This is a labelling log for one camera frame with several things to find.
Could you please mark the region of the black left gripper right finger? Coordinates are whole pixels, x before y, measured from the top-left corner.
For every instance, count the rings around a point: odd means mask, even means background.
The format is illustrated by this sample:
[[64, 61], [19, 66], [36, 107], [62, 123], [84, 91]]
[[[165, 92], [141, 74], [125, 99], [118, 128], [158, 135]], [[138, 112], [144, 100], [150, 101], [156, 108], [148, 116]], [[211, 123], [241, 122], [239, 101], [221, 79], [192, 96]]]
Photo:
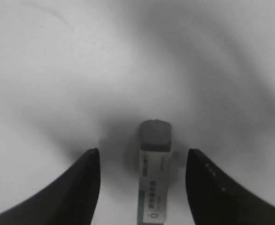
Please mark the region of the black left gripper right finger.
[[275, 206], [238, 184], [198, 149], [188, 151], [185, 182], [197, 225], [275, 225]]

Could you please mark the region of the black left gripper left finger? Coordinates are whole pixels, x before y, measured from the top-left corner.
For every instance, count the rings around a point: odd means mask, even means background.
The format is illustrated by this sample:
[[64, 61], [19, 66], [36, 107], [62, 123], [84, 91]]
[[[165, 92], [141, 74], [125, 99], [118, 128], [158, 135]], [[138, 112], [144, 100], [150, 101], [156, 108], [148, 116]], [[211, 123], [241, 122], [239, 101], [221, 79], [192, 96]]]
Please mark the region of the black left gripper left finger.
[[99, 191], [99, 150], [90, 149], [47, 187], [0, 213], [0, 225], [90, 225]]

